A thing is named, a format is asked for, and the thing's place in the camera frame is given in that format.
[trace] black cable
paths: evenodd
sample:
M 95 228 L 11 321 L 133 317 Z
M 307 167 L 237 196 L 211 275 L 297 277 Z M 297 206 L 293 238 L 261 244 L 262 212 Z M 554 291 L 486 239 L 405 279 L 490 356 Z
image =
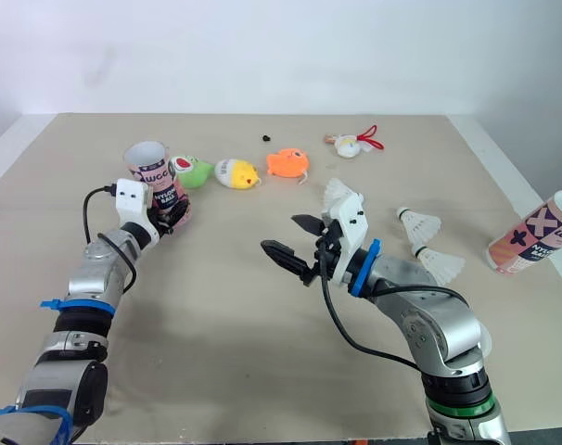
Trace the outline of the black cable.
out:
M 330 299 L 330 292 L 328 291 L 328 275 L 326 273 L 326 254 L 325 254 L 326 243 L 324 242 L 320 243 L 318 250 L 319 250 L 319 258 L 320 258 L 319 260 L 320 281 L 322 282 L 322 293 L 325 297 L 326 307 L 328 308 L 328 312 L 330 313 L 330 318 L 332 318 L 333 322 L 335 323 L 335 326 L 337 327 L 338 331 L 343 336 L 343 338 L 345 338 L 347 343 L 349 343 L 355 349 L 364 352 L 366 354 L 375 355 L 377 357 L 381 357 L 382 359 L 393 360 L 398 363 L 406 364 L 407 366 L 410 366 L 416 371 L 419 371 L 419 368 L 417 367 L 416 364 L 404 359 L 403 357 L 399 357 L 398 355 L 388 354 L 387 352 L 382 352 L 381 350 L 372 350 L 370 348 L 360 345 L 353 338 L 351 338 L 351 336 L 345 330 L 343 324 L 340 322 L 337 312 L 335 311 L 335 307 L 333 306 L 333 302 Z
M 468 306 L 466 300 L 458 292 L 451 290 L 448 287 L 440 286 L 409 285 L 388 287 L 386 289 L 374 291 L 370 297 L 383 297 L 389 294 L 396 294 L 397 292 L 440 292 L 441 294 L 447 294 L 454 299 L 459 299 Z
M 113 248 L 116 251 L 116 253 L 118 253 L 120 257 L 124 260 L 124 262 L 126 262 L 126 265 L 129 266 L 129 269 L 131 270 L 131 274 L 132 274 L 131 281 L 129 282 L 128 285 L 126 285 L 126 287 L 122 291 L 122 294 L 125 294 L 127 290 L 133 287 L 133 284 L 136 281 L 136 269 L 134 268 L 134 265 L 131 262 L 131 260 L 129 260 L 126 254 L 121 250 L 121 248 L 119 248 L 118 246 L 116 246 L 116 244 L 114 244 L 114 241 L 112 241 L 104 234 L 97 234 L 97 237 L 102 241 L 104 241 L 106 244 L 108 244 L 111 248 Z
M 91 192 L 89 192 L 85 198 L 83 199 L 83 231 L 85 232 L 85 241 L 89 244 L 92 240 L 91 236 L 89 235 L 89 226 L 87 225 L 87 206 L 89 205 L 89 199 L 93 195 L 99 192 L 108 192 L 108 193 L 116 193 L 116 185 L 105 185 L 103 187 L 95 188 Z

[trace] paper cup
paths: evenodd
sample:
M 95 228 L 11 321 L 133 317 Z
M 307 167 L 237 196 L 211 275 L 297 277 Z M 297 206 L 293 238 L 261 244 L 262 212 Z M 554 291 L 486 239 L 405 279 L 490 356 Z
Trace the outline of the paper cup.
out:
M 489 244 L 487 261 L 498 273 L 526 269 L 562 248 L 562 191 Z
M 167 147 L 161 142 L 145 141 L 124 152 L 124 161 L 133 177 L 153 188 L 153 206 L 161 219 L 178 227 L 190 218 L 190 201 L 180 184 Z

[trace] shuttlecock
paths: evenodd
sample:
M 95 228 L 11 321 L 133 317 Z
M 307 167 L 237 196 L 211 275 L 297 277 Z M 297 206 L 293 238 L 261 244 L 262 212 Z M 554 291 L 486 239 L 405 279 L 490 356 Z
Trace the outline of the shuttlecock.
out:
M 411 244 L 427 243 L 440 231 L 441 219 L 437 216 L 422 215 L 406 207 L 396 210 L 396 216 L 402 221 Z
M 412 252 L 436 279 L 438 286 L 450 283 L 465 267 L 464 258 L 439 253 L 421 244 L 414 245 Z
M 355 194 L 359 196 L 360 201 L 364 202 L 364 195 L 361 193 L 355 193 L 348 186 L 346 186 L 340 179 L 331 178 L 326 185 L 324 206 L 325 209 L 329 209 L 334 202 L 343 197 L 347 197 L 350 194 Z

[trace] green toy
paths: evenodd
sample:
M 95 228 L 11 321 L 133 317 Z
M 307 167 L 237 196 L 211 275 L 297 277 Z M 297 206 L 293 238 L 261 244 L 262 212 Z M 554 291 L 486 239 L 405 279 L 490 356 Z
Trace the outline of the green toy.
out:
M 170 159 L 170 163 L 184 188 L 201 187 L 213 171 L 212 164 L 194 156 L 176 156 Z

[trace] green ring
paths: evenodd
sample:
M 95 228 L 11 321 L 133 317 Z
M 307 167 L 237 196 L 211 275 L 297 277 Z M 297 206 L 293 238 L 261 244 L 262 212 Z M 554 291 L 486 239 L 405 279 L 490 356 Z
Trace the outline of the green ring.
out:
M 452 406 L 445 406 L 428 398 L 428 405 L 431 406 L 438 413 L 449 415 L 451 417 L 477 417 L 487 413 L 493 405 L 495 405 L 495 397 L 490 393 L 489 398 L 483 403 L 475 406 L 467 406 L 465 408 L 454 408 Z

